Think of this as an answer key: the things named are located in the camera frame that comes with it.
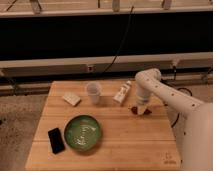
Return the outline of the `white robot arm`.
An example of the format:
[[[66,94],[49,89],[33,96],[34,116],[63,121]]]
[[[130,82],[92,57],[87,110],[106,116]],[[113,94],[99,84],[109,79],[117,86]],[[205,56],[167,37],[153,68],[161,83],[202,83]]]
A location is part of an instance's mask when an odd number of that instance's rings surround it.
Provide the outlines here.
[[[136,98],[140,104],[147,104],[154,94],[187,118],[182,144],[182,171],[213,171],[213,103],[163,84],[157,68],[138,72],[135,81]]]

